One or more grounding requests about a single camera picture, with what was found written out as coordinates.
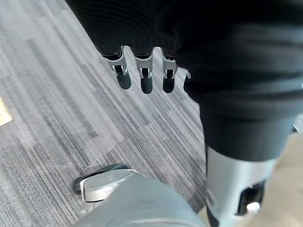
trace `robotic leg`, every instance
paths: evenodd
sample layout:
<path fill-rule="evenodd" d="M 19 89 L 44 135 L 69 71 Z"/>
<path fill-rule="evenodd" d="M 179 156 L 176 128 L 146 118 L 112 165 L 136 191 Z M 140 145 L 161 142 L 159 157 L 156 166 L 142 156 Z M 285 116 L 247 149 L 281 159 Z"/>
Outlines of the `robotic leg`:
<path fill-rule="evenodd" d="M 203 222 L 173 189 L 117 164 L 75 182 L 83 199 L 82 219 L 75 227 L 184 226 Z"/>

